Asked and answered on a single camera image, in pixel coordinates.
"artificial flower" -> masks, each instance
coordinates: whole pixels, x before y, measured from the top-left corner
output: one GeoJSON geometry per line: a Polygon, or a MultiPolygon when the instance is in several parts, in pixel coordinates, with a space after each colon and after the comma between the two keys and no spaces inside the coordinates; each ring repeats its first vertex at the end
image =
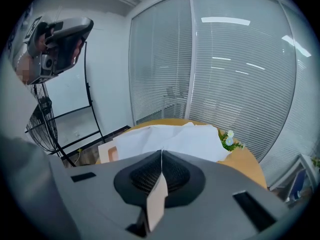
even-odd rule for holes
{"type": "Polygon", "coordinates": [[[235,136],[235,133],[233,130],[228,130],[228,137],[233,138],[235,136]]]}
{"type": "Polygon", "coordinates": [[[231,146],[233,143],[234,143],[234,140],[233,140],[231,137],[228,137],[228,138],[225,140],[225,144],[226,144],[227,146],[231,146]]]}

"black slot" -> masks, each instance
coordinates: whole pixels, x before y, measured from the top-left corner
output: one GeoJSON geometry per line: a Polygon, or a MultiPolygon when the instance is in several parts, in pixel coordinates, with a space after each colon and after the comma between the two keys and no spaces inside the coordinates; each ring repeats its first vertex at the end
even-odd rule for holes
{"type": "Polygon", "coordinates": [[[233,195],[242,210],[261,232],[270,227],[276,220],[246,191],[233,195]]]}
{"type": "Polygon", "coordinates": [[[71,176],[71,179],[73,180],[73,182],[80,182],[86,179],[90,179],[92,177],[95,177],[96,175],[93,172],[87,172],[84,174],[79,174],[79,175],[75,175],[75,176],[71,176]]]}

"wooden table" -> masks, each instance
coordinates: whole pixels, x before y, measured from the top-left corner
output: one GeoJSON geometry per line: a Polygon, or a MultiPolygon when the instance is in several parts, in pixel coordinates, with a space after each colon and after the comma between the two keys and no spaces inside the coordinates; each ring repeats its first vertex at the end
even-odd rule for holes
{"type": "MultiPolygon", "coordinates": [[[[168,119],[158,119],[148,122],[141,123],[135,127],[132,127],[126,131],[132,131],[146,126],[153,125],[170,125],[170,126],[183,126],[188,122],[192,122],[194,125],[207,125],[207,123],[187,120],[187,119],[177,119],[177,118],[168,118],[168,119]]],[[[246,147],[242,150],[241,148],[236,148],[229,154],[224,161],[219,161],[218,163],[230,166],[239,172],[246,175],[248,178],[258,183],[265,189],[267,188],[266,179],[264,173],[256,160],[255,156],[247,149],[246,147]]]]}

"white venetian blind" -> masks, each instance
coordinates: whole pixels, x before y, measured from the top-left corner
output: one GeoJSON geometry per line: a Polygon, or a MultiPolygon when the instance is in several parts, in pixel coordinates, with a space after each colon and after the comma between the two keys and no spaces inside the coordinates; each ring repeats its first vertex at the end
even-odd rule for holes
{"type": "Polygon", "coordinates": [[[189,118],[234,130],[260,161],[289,112],[296,60],[273,0],[193,0],[196,62],[189,118]]]}
{"type": "Polygon", "coordinates": [[[298,155],[320,155],[320,46],[308,21],[284,5],[294,37],[296,83],[290,112],[268,154],[260,162],[268,185],[273,184],[298,155]]]}
{"type": "Polygon", "coordinates": [[[137,124],[185,116],[191,53],[190,0],[165,0],[132,20],[129,79],[137,124]]]}

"ceiling light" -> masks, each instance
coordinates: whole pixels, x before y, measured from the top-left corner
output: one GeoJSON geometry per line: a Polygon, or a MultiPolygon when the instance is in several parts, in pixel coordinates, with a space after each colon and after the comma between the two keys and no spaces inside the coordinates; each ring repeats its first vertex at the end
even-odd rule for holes
{"type": "Polygon", "coordinates": [[[220,22],[220,23],[235,23],[240,25],[249,26],[250,20],[242,19],[242,18],[229,18],[229,17],[203,17],[201,18],[203,23],[207,22],[220,22]]]}
{"type": "Polygon", "coordinates": [[[298,51],[300,53],[302,53],[302,55],[306,56],[306,57],[310,57],[311,54],[305,49],[303,48],[296,40],[294,40],[292,37],[285,35],[284,37],[282,37],[282,39],[284,41],[287,41],[290,45],[294,46],[295,48],[298,49],[298,51]]]}

